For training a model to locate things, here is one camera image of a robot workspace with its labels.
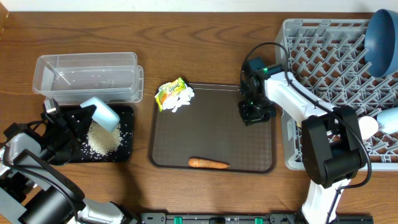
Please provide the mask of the light blue rice bowl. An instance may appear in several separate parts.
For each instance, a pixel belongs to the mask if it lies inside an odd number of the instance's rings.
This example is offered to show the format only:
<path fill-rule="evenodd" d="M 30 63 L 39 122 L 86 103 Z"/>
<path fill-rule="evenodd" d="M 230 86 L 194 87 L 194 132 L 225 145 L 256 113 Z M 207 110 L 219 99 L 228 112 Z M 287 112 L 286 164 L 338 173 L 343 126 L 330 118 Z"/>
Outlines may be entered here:
<path fill-rule="evenodd" d="M 120 121 L 118 114 L 96 96 L 80 104 L 81 108 L 89 106 L 96 106 L 92 119 L 108 132 L 113 132 Z"/>

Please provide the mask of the white tissue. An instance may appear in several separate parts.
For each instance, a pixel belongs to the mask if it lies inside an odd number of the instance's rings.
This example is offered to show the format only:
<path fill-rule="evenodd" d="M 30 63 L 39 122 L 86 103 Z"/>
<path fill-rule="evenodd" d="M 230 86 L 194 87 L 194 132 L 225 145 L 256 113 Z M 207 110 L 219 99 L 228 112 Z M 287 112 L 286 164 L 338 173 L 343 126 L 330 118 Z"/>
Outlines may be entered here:
<path fill-rule="evenodd" d="M 174 96 L 166 97 L 162 103 L 163 110 L 172 110 L 175 113 L 181 106 L 189 105 L 190 100 L 195 96 L 195 93 L 191 87 L 186 87 L 180 93 Z"/>

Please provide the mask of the orange carrot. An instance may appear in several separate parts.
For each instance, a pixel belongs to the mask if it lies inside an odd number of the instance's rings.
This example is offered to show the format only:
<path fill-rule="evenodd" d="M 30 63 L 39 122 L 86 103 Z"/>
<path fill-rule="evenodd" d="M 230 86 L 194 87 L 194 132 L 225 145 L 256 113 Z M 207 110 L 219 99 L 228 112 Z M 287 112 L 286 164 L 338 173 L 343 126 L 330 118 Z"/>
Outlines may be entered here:
<path fill-rule="evenodd" d="M 229 164 L 211 161 L 207 159 L 191 158 L 188 160 L 188 165 L 195 168 L 206 168 L 206 169 L 227 169 L 230 167 Z"/>

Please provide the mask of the yellow green snack wrapper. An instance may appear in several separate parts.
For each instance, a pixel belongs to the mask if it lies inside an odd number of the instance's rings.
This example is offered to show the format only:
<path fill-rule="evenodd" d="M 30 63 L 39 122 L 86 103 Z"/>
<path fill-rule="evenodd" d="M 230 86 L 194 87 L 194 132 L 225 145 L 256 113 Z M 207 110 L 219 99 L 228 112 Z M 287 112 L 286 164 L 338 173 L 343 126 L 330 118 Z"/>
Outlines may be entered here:
<path fill-rule="evenodd" d="M 174 109 L 179 100 L 179 94 L 186 89 L 184 80 L 178 79 L 165 83 L 159 87 L 158 93 L 155 95 L 155 102 L 158 104 L 159 111 Z"/>

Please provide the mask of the pink cup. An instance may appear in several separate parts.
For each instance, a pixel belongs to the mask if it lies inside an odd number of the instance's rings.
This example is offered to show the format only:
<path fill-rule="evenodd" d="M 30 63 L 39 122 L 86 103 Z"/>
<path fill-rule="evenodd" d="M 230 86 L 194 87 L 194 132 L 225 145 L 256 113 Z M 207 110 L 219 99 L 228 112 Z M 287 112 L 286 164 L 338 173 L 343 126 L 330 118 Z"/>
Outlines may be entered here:
<path fill-rule="evenodd" d="M 370 116 L 363 116 L 359 118 L 358 124 L 362 140 L 369 139 L 371 136 L 376 134 L 379 129 L 378 122 Z"/>

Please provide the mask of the light blue cup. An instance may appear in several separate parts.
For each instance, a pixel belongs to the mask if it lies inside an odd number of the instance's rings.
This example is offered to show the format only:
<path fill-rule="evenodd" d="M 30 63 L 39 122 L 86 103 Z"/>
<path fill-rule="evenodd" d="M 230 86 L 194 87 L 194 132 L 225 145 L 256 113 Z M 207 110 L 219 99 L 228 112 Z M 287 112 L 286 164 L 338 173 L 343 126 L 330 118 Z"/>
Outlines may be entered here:
<path fill-rule="evenodd" d="M 377 121 L 381 125 L 381 131 L 387 134 L 397 132 L 398 107 L 383 110 L 377 115 Z"/>

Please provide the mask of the dark blue plate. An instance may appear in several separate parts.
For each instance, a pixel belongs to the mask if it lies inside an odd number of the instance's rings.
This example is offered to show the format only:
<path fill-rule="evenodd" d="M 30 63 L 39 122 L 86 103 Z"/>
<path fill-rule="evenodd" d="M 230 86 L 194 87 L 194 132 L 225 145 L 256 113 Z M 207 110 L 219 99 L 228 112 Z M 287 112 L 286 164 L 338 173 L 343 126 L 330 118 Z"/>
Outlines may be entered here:
<path fill-rule="evenodd" d="M 369 20 L 364 46 L 368 49 L 366 62 L 369 73 L 376 78 L 397 71 L 397 12 L 387 9 L 376 11 Z"/>

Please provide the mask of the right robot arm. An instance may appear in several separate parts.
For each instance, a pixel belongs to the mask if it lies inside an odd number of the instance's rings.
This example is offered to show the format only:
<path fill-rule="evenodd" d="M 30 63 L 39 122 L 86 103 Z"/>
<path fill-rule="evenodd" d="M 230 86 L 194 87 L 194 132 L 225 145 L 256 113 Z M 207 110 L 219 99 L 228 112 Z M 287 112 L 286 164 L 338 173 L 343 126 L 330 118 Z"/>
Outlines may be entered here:
<path fill-rule="evenodd" d="M 302 133 L 302 159 L 311 179 L 300 222 L 332 223 L 336 206 L 351 179 L 369 166 L 358 117 L 349 106 L 325 102 L 302 86 L 281 65 L 244 63 L 241 69 L 239 113 L 245 125 L 276 116 L 279 105 Z"/>

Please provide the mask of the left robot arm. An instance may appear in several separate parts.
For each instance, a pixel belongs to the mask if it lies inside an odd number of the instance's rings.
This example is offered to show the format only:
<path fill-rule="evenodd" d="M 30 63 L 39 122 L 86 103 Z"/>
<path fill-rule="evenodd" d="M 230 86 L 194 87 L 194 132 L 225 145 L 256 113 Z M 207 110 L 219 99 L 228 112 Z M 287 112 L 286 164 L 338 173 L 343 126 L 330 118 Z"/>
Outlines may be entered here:
<path fill-rule="evenodd" d="M 1 144 L 1 215 L 11 223 L 140 223 L 120 205 L 87 199 L 51 162 L 83 141 L 92 121 L 117 124 L 108 106 L 44 108 L 41 119 L 13 123 Z"/>

